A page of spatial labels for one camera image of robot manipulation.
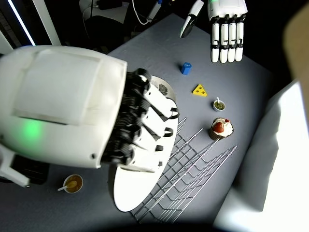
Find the yellow triangle block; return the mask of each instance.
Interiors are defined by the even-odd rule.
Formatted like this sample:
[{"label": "yellow triangle block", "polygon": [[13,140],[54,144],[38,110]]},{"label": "yellow triangle block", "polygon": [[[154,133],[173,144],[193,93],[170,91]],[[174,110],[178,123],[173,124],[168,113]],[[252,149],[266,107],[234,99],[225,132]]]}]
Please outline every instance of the yellow triangle block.
[{"label": "yellow triangle block", "polygon": [[199,85],[193,90],[192,93],[195,94],[195,95],[203,96],[203,97],[206,97],[206,96],[207,96],[207,93],[206,93],[204,87],[203,87],[201,84],[199,84]]}]

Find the metal dish rack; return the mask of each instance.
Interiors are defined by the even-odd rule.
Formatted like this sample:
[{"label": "metal dish rack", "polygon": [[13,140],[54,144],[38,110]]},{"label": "metal dish rack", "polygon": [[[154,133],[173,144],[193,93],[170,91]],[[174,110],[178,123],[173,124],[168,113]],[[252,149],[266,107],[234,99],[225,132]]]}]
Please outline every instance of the metal dish rack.
[{"label": "metal dish rack", "polygon": [[186,119],[178,124],[176,143],[162,176],[147,198],[131,211],[139,223],[175,222],[237,147],[206,161],[205,155],[218,140],[197,152],[190,142],[202,129],[185,140],[180,131]]}]

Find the blue block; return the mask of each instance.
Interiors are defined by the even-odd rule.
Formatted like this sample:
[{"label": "blue block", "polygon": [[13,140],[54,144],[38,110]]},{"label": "blue block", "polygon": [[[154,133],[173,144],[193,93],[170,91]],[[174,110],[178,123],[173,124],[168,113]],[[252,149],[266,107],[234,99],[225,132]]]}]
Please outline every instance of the blue block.
[{"label": "blue block", "polygon": [[184,63],[183,64],[183,67],[182,67],[182,74],[183,75],[188,75],[190,70],[192,68],[192,65],[188,62]]}]

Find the cupcake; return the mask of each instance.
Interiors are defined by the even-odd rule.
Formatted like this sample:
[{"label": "cupcake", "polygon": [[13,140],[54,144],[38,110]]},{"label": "cupcake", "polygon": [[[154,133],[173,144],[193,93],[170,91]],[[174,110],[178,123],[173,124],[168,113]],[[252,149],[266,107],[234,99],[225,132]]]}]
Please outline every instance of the cupcake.
[{"label": "cupcake", "polygon": [[225,118],[216,118],[209,130],[209,136],[213,140],[224,139],[234,132],[232,123]]}]

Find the fluorescent light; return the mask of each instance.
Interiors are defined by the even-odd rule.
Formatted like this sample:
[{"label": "fluorescent light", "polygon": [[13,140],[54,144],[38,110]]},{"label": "fluorescent light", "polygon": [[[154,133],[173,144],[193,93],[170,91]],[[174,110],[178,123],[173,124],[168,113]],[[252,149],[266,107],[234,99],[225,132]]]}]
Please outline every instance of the fluorescent light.
[{"label": "fluorescent light", "polygon": [[26,26],[25,26],[23,20],[21,19],[19,13],[17,12],[17,9],[15,8],[14,4],[12,3],[12,0],[8,0],[8,3],[9,3],[9,5],[11,6],[11,9],[13,10],[15,16],[17,17],[17,19],[18,19],[20,25],[21,25],[22,28],[24,29],[24,32],[25,32],[26,35],[28,36],[28,39],[30,40],[31,44],[32,44],[33,46],[35,46],[35,43],[34,43],[32,37],[31,37],[29,31],[27,30],[27,28],[26,28]]}]

